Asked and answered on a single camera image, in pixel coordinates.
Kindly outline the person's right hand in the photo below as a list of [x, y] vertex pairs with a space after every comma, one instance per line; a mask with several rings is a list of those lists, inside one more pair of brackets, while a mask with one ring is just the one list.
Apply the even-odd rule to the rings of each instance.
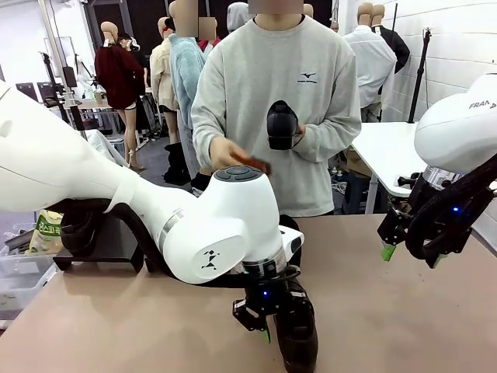
[[241, 165], [250, 158], [244, 149], [227, 138], [215, 137], [210, 142], [210, 160], [216, 170]]

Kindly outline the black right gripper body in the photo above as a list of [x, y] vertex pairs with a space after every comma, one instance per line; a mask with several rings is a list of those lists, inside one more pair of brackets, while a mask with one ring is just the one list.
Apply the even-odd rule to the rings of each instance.
[[436, 240], [453, 239], [466, 232], [469, 222], [469, 205], [472, 204], [472, 187], [466, 180], [458, 180], [443, 190], [423, 187], [412, 206], [412, 221], [406, 236], [409, 249], [425, 249]]

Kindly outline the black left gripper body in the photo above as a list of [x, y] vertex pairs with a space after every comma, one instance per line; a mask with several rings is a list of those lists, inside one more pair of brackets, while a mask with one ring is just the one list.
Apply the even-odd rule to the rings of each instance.
[[255, 313], [278, 313], [290, 308], [286, 283], [271, 283], [245, 289], [245, 305]]

